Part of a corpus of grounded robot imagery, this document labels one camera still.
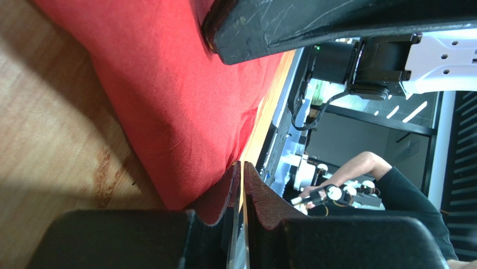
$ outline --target wooden surface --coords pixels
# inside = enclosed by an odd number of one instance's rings
[[[256,162],[293,53],[242,160]],[[0,268],[23,268],[64,212],[164,208],[87,51],[26,0],[0,0]]]

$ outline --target black slatted panel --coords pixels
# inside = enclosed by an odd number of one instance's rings
[[[457,92],[442,209],[462,261],[477,259],[477,92]]]

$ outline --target red cloth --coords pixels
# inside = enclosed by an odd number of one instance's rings
[[[188,205],[239,158],[281,55],[222,64],[200,35],[212,0],[35,2],[90,51],[168,208]]]

